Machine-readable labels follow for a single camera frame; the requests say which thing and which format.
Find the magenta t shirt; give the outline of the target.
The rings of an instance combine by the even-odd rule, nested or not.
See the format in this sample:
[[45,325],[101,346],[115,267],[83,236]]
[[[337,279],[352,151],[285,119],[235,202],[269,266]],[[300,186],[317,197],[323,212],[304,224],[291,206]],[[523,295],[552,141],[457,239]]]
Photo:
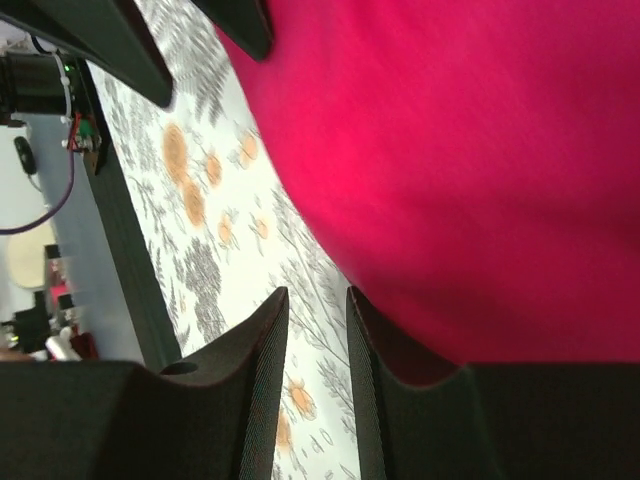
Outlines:
[[272,1],[222,38],[292,203],[456,363],[639,357],[635,1]]

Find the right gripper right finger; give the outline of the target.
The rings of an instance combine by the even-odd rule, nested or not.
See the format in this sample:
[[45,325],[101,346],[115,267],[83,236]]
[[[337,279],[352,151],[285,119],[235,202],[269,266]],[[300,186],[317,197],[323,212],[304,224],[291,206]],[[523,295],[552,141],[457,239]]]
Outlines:
[[349,359],[365,479],[470,479],[473,394],[465,372],[403,334],[352,287]]

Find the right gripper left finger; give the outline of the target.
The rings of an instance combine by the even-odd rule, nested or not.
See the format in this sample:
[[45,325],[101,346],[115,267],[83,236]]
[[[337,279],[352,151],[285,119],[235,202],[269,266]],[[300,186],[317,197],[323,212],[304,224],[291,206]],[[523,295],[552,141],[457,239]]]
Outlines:
[[289,294],[278,287],[246,320],[165,367],[183,395],[166,417],[173,442],[163,479],[271,476],[288,339]]

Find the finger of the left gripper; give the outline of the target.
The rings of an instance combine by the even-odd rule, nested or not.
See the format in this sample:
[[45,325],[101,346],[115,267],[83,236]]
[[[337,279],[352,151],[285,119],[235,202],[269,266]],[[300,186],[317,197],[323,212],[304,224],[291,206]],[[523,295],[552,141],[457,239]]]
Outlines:
[[133,1],[1,0],[1,19],[108,72],[159,107],[173,78]]
[[263,0],[193,0],[235,45],[255,61],[265,60],[274,32],[267,2]]

